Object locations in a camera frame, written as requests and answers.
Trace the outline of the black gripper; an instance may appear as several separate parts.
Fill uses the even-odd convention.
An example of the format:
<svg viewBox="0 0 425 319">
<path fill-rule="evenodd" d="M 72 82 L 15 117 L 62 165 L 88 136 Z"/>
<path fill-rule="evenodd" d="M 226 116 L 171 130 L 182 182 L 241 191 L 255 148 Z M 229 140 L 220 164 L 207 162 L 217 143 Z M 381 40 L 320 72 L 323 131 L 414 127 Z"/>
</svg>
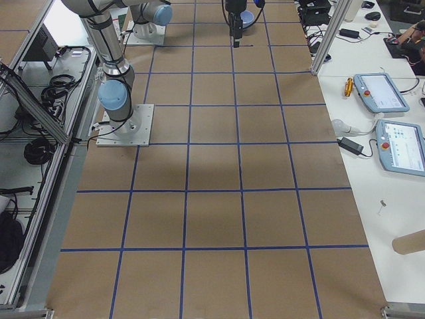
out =
<svg viewBox="0 0 425 319">
<path fill-rule="evenodd" d="M 243 20 L 240 13 L 246 10 L 247 0 L 225 0 L 224 8 L 229 13 L 228 22 L 230 27 L 230 38 L 234 48 L 240 46 L 243 32 Z"/>
</svg>

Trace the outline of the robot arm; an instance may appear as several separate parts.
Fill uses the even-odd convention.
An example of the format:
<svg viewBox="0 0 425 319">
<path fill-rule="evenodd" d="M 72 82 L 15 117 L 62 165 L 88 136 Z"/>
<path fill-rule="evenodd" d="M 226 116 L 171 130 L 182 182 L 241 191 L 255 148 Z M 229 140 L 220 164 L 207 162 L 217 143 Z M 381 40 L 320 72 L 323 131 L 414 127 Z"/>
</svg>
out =
<svg viewBox="0 0 425 319">
<path fill-rule="evenodd" d="M 105 75 L 129 85 L 133 84 L 133 77 L 128 78 L 127 73 L 133 72 L 133 68 L 124 57 L 113 26 L 110 9 L 128 8 L 133 16 L 134 25 L 144 23 L 160 25 L 162 13 L 165 14 L 166 21 L 170 21 L 172 16 L 171 5 L 168 1 L 85 0 L 64 1 L 63 4 L 76 13 L 86 25 L 96 52 L 102 59 Z"/>
<path fill-rule="evenodd" d="M 157 33 L 156 26 L 167 26 L 173 16 L 169 1 L 147 1 L 129 7 L 133 19 L 133 34 L 139 39 L 147 39 Z"/>
</svg>

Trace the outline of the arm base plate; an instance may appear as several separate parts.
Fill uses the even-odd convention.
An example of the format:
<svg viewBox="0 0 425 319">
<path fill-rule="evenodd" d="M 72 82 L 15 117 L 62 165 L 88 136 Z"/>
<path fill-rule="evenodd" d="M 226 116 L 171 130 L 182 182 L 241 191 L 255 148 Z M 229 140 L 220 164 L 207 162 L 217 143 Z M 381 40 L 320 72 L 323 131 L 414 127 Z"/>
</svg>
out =
<svg viewBox="0 0 425 319">
<path fill-rule="evenodd" d="M 165 26 L 153 23 L 137 24 L 132 20 L 127 24 L 124 44 L 129 46 L 163 46 L 165 40 Z"/>
<path fill-rule="evenodd" d="M 107 112 L 104 111 L 102 120 L 109 124 L 100 127 L 100 137 L 97 138 L 96 145 L 99 147 L 147 147 L 150 142 L 153 114 L 153 104 L 136 104 L 133 106 L 132 117 L 113 132 L 120 124 L 111 122 Z"/>
</svg>

